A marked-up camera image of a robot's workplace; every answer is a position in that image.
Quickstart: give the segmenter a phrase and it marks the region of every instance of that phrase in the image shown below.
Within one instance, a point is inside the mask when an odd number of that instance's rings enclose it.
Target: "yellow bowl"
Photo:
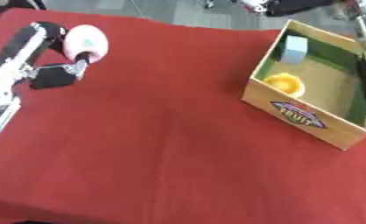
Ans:
[[[306,92],[303,81],[288,73],[278,73],[264,79],[264,82],[291,97],[301,97]]]

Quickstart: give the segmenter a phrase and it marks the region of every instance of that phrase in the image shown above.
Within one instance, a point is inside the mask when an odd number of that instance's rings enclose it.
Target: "table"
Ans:
[[[110,53],[77,85],[20,87],[0,223],[366,224],[366,140],[342,152],[240,101],[278,31],[17,9],[0,48],[34,20],[96,25]]]

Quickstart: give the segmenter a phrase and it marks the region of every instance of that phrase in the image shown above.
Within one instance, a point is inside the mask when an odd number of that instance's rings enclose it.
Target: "green surface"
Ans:
[[[271,56],[265,61],[262,68],[258,71],[255,78],[263,80],[269,76],[269,71],[276,61],[281,59],[282,52],[285,48],[285,41],[288,35],[304,37],[308,39],[307,57],[322,64],[326,64],[334,69],[340,70],[345,74],[355,75],[356,73],[356,55],[350,51],[340,47],[321,42],[317,39],[309,38],[295,31],[286,31],[284,36],[279,40],[276,48]],[[346,117],[346,120],[358,126],[364,127],[366,122],[366,100],[362,86],[355,93],[352,106]]]

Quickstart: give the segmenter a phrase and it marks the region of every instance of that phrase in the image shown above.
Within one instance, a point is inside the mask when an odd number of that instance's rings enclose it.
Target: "wooden crate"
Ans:
[[[279,60],[288,35],[308,38],[308,54],[298,65]],[[243,100],[346,150],[366,137],[366,101],[356,75],[356,55],[361,53],[353,39],[290,20],[251,75]],[[300,98],[264,82],[285,72],[305,83]]]

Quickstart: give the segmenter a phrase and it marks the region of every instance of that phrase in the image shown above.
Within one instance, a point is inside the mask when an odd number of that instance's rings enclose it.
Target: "box label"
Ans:
[[[271,104],[290,122],[325,129],[326,125],[320,121],[315,113],[306,111],[305,105],[291,102],[272,101]]]

